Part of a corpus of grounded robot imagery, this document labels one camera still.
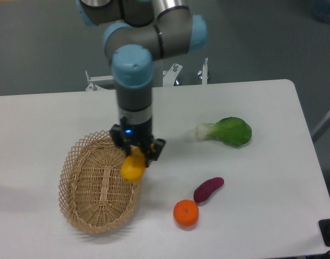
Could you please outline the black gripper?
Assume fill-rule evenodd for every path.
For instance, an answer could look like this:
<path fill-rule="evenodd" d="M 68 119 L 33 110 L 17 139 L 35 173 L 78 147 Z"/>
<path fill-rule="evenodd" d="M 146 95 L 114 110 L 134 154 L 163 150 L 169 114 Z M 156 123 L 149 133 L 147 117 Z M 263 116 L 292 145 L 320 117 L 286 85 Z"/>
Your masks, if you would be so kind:
<path fill-rule="evenodd" d="M 115 146 L 122 149 L 126 156 L 131 155 L 132 146 L 138 147 L 146 157 L 147 168 L 158 160 L 166 144 L 164 139 L 153 139 L 152 116 L 140 124 L 130 124 L 128 118 L 123 116 L 120 118 L 120 125 L 114 124 L 109 133 Z"/>

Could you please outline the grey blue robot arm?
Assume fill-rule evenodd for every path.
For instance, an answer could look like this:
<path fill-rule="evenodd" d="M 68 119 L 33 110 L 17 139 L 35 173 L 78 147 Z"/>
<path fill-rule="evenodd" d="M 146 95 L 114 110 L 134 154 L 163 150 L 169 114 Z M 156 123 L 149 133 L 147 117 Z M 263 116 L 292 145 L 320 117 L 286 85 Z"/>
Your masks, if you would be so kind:
<path fill-rule="evenodd" d="M 85 23 L 108 24 L 102 43 L 120 120 L 110 130 L 114 144 L 127 155 L 138 147 L 149 166 L 166 143 L 152 134 L 154 62 L 204 49 L 207 24 L 186 1 L 76 1 L 76 6 Z"/>

